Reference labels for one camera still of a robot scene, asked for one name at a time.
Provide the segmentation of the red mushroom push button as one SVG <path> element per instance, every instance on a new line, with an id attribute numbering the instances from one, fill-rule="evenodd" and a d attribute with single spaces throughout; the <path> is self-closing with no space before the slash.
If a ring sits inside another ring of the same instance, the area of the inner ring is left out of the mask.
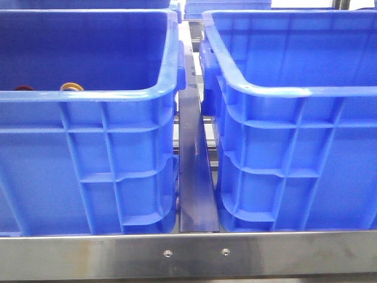
<path id="1" fill-rule="evenodd" d="M 19 85 L 14 88 L 14 91 L 35 91 L 35 89 L 29 85 Z"/>

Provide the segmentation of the blue plastic bin left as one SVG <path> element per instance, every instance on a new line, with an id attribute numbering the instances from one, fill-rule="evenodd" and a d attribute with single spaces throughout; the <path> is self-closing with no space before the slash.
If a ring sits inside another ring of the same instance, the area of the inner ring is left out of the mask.
<path id="1" fill-rule="evenodd" d="M 1 11 L 1 236 L 172 230 L 182 49 L 168 10 Z"/>

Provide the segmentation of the blue plastic bin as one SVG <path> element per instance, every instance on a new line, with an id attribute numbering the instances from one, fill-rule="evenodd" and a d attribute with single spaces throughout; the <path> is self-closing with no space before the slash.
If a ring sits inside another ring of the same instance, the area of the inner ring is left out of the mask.
<path id="1" fill-rule="evenodd" d="M 1 236 L 172 230 L 182 49 L 168 10 L 1 11 Z"/>
<path id="2" fill-rule="evenodd" d="M 376 228 L 376 11 L 207 11 L 224 229 Z"/>

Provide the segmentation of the blue plastic bin right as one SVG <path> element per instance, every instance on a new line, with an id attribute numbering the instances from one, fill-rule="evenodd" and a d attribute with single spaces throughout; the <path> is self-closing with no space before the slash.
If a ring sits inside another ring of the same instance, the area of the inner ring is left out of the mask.
<path id="1" fill-rule="evenodd" d="M 224 229 L 376 228 L 376 11 L 207 11 Z"/>

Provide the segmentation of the rear blue bin right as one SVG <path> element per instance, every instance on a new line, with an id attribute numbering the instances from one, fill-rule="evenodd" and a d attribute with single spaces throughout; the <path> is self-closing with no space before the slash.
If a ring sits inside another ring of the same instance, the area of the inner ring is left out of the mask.
<path id="1" fill-rule="evenodd" d="M 270 9 L 271 6 L 271 0 L 186 1 L 184 19 L 201 19 L 202 13 L 209 10 Z"/>

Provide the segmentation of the rear blue bin left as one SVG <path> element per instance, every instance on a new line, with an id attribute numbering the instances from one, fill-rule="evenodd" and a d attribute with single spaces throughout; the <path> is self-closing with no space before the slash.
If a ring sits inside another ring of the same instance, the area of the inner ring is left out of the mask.
<path id="1" fill-rule="evenodd" d="M 132 0 L 1 0 L 1 9 L 169 9 L 180 11 L 179 1 Z"/>

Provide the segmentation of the stainless steel front rail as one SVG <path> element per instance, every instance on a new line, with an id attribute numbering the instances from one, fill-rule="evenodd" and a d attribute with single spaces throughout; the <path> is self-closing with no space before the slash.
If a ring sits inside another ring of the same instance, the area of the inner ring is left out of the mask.
<path id="1" fill-rule="evenodd" d="M 182 233 L 1 239 L 1 280 L 376 274 L 376 232 Z"/>

